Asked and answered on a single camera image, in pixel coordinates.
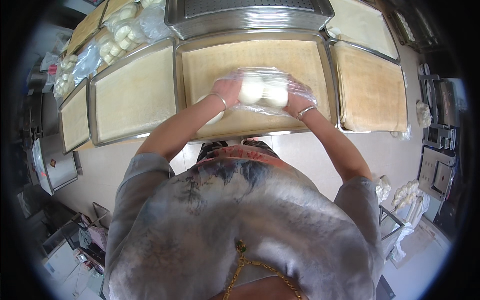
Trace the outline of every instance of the gray shirt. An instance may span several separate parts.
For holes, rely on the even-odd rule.
[[[110,299],[209,299],[245,257],[294,278],[310,300],[375,299],[384,265],[374,184],[356,177],[329,201],[283,164],[218,157],[175,176],[135,156],[117,191],[107,243]],[[248,265],[235,286],[272,272]]]

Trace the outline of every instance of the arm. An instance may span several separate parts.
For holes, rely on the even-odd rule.
[[[207,96],[158,125],[138,148],[136,154],[158,153],[170,162],[205,123],[238,102],[240,88],[241,81],[217,80],[211,93],[221,95],[227,107],[218,96]]]
[[[311,104],[304,97],[289,93],[288,106],[284,110],[296,118],[300,111]],[[372,180],[370,169],[355,145],[327,121],[318,110],[308,110],[300,120],[323,144],[344,183],[355,176],[363,176]]]

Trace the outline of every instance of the stack of trays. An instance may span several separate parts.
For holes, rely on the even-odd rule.
[[[333,16],[328,0],[169,0],[165,24],[187,39],[230,29],[321,30]]]

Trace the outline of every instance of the cloth liner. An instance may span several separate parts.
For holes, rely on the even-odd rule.
[[[407,131],[400,66],[343,41],[334,51],[342,125],[354,132]]]

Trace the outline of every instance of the stainless steel machine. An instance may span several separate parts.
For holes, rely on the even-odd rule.
[[[456,155],[424,146],[419,171],[419,189],[440,200],[440,207],[448,199],[456,171]]]
[[[437,149],[455,149],[459,127],[453,83],[438,75],[419,75],[422,101],[429,105],[432,124],[423,129],[423,144]]]

